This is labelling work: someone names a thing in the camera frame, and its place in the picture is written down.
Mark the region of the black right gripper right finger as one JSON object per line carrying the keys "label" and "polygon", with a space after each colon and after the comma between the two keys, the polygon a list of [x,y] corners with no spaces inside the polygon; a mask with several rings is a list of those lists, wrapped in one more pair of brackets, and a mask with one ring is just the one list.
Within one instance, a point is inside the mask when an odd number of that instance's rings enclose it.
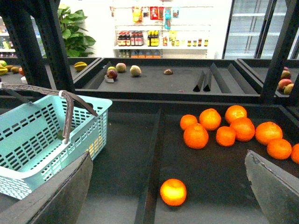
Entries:
{"label": "black right gripper right finger", "polygon": [[247,178],[270,224],[299,222],[299,179],[252,150],[245,157]]}

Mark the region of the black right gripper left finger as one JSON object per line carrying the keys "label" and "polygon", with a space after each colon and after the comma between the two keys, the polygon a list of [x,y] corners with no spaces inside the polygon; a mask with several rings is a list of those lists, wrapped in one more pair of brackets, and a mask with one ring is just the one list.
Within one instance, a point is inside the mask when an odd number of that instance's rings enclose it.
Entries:
{"label": "black right gripper left finger", "polygon": [[88,152],[0,214],[2,224],[75,224],[93,171]]}

